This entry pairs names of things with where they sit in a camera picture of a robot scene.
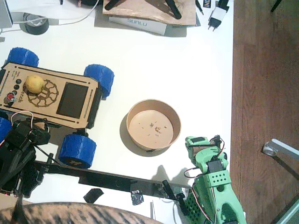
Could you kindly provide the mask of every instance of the blue wheel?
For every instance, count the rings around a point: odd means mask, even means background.
[[[12,48],[7,58],[7,62],[23,64],[31,67],[37,67],[38,61],[38,56],[25,48]]]
[[[66,135],[61,146],[59,160],[64,164],[77,168],[90,168],[97,145],[83,135]]]
[[[109,68],[100,64],[90,64],[85,68],[84,76],[94,78],[100,83],[103,98],[110,95],[114,73]]]
[[[0,143],[4,140],[5,136],[11,129],[10,121],[5,118],[0,118]]]

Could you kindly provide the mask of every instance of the paper bowl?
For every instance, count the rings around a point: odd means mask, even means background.
[[[181,122],[168,104],[147,99],[135,104],[129,111],[127,130],[138,147],[153,152],[168,148],[178,139]]]

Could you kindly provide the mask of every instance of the white power adapter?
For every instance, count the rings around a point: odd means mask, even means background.
[[[220,26],[222,20],[228,11],[229,7],[227,6],[228,0],[220,0],[218,6],[213,10],[209,18],[209,28],[214,27],[213,31]]]

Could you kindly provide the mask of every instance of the black sticker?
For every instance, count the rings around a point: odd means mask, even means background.
[[[211,0],[204,0],[203,7],[205,7],[205,8],[211,8]]]
[[[95,201],[104,194],[99,188],[91,189],[83,198],[87,203],[95,203]]]

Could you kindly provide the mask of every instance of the lemon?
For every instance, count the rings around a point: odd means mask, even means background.
[[[41,77],[33,75],[27,77],[25,85],[29,92],[38,94],[43,90],[45,82]]]

